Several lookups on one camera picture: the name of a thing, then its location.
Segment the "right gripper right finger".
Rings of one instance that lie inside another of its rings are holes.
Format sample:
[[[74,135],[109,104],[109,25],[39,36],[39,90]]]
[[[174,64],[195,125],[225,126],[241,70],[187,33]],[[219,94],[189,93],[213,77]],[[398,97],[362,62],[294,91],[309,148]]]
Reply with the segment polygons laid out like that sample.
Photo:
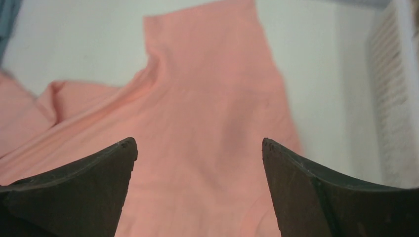
[[[416,237],[419,190],[360,180],[264,138],[265,174],[284,237]]]

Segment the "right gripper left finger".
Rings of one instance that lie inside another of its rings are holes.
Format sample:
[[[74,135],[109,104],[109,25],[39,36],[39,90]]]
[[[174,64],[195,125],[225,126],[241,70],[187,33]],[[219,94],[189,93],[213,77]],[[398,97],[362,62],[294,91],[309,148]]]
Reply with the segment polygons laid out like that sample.
[[[92,155],[0,188],[3,237],[112,237],[137,160],[128,137]]]

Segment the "salmon pink t shirt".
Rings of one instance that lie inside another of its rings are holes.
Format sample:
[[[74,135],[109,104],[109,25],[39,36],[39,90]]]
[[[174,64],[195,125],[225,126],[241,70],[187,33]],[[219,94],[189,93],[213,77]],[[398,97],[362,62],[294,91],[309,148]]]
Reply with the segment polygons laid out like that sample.
[[[255,2],[144,20],[148,64],[123,87],[0,77],[0,182],[138,145],[119,237],[278,237],[262,140],[301,150]]]

